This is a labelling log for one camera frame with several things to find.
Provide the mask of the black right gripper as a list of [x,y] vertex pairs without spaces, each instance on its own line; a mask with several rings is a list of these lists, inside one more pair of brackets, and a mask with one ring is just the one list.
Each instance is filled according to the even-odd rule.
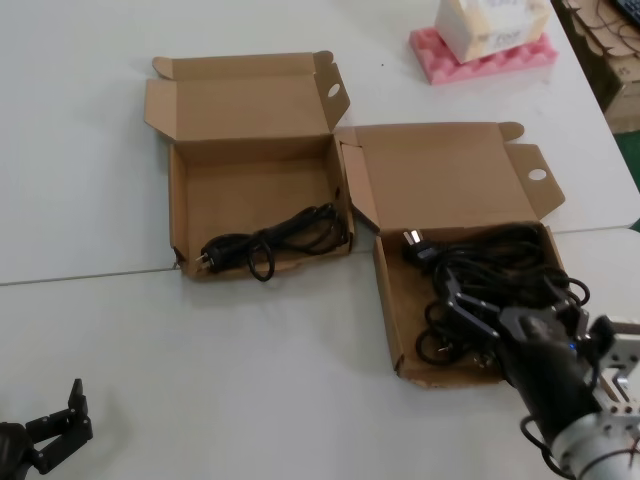
[[444,281],[448,332],[472,346],[496,344],[503,373],[543,439],[552,443],[568,426],[601,408],[566,334],[586,332],[589,313],[584,306],[591,292],[572,277],[550,279],[549,288],[555,298],[552,310],[508,307],[501,312],[497,305],[464,293],[450,269]]

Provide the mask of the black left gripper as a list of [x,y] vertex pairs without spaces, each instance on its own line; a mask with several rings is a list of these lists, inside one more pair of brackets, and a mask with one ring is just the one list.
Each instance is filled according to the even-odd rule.
[[33,444],[50,440],[42,449],[33,448],[34,467],[40,474],[48,474],[92,438],[83,382],[75,379],[66,409],[27,422],[25,427],[19,423],[1,423],[1,480],[26,477]]

